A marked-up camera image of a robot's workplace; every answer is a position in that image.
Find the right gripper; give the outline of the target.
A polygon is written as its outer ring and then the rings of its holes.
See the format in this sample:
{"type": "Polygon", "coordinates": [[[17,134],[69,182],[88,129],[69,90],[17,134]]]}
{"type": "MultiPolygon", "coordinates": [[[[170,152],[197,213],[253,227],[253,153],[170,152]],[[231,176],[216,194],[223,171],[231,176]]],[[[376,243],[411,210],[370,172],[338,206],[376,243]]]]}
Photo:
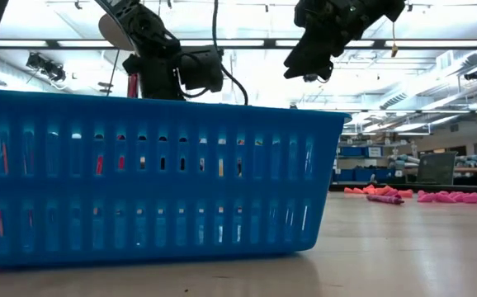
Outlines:
{"type": "Polygon", "coordinates": [[[330,79],[331,58],[338,57],[351,40],[383,17],[383,5],[367,0],[300,0],[295,5],[295,25],[305,29],[284,61],[285,78],[316,75],[330,79]]]}

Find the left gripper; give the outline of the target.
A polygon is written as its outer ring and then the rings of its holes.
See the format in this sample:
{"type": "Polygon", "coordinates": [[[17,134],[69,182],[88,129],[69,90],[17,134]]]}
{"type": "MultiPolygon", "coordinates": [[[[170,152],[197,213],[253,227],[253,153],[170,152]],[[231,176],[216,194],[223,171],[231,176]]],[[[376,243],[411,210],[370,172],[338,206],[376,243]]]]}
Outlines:
{"type": "Polygon", "coordinates": [[[180,101],[177,79],[166,59],[131,54],[124,62],[125,71],[137,74],[141,95],[146,99],[180,101]]]}

